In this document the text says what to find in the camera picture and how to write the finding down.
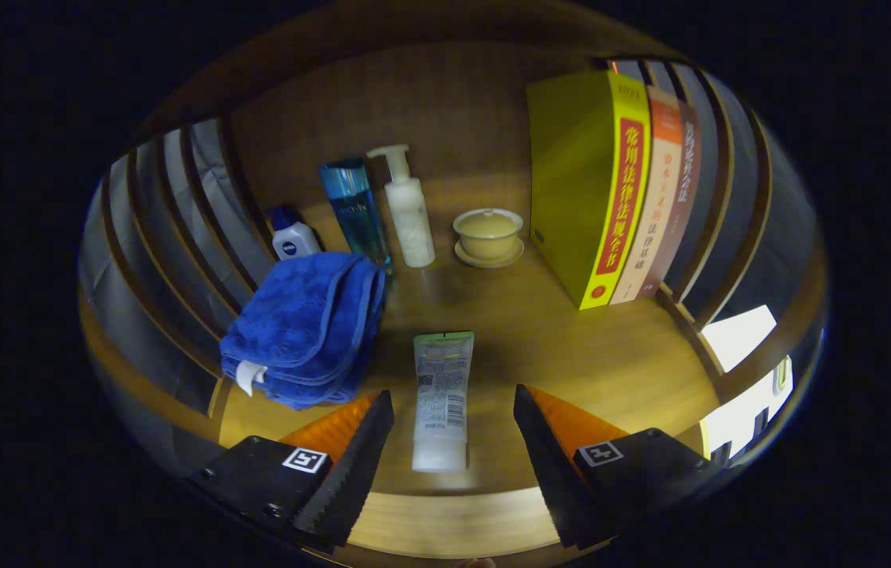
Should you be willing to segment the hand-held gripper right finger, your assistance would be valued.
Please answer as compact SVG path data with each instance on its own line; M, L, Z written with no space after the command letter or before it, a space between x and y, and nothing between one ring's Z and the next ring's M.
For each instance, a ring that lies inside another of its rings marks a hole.
M623 431L581 407L519 384L513 414L564 547L586 549L702 499L725 480L658 428Z

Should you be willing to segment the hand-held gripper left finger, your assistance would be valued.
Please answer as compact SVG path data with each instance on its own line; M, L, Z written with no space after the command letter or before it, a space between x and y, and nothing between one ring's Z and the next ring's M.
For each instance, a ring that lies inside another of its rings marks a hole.
M186 485L261 535L332 553L358 521L394 423L391 393L382 390L279 441L246 436Z

